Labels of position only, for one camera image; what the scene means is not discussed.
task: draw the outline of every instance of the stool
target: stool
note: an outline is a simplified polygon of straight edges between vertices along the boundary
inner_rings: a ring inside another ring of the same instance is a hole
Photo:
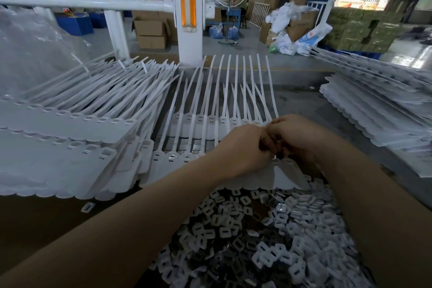
[[[248,28],[247,22],[246,22],[246,15],[241,15],[240,16],[240,26],[243,28],[245,27],[246,29]]]

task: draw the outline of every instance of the hand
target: hand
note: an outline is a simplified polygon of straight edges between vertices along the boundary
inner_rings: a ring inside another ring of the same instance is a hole
[[[266,150],[260,149],[260,143]],[[235,127],[208,157],[220,164],[224,177],[229,179],[262,168],[277,152],[263,127],[244,124]]]
[[[288,114],[274,119],[267,124],[266,131],[270,136],[282,139],[282,150],[285,155],[294,152],[308,156],[303,152],[313,154],[323,139],[334,136],[326,128],[296,114]]]

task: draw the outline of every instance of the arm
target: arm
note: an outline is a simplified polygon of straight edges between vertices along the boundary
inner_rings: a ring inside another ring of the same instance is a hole
[[[133,287],[206,195],[271,158],[260,140],[276,152],[262,128],[235,128],[212,152],[32,255],[1,277],[0,287]]]
[[[298,115],[267,127],[321,167],[380,287],[424,287],[432,274],[432,214],[368,156]]]

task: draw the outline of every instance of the fan stand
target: fan stand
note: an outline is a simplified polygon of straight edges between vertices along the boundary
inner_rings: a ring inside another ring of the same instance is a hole
[[[224,40],[219,40],[218,43],[222,45],[236,46],[237,42],[235,40],[232,42],[228,40],[228,31],[230,30],[230,5],[231,0],[228,0],[228,11],[226,13],[226,34]]]

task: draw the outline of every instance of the orange reflector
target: orange reflector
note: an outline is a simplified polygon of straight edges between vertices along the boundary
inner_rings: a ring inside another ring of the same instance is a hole
[[[186,25],[186,6],[185,6],[185,0],[180,0],[181,5],[181,23],[183,26]]]
[[[195,12],[195,0],[190,0],[189,2],[191,4],[191,24],[194,27],[197,27],[197,14]]]

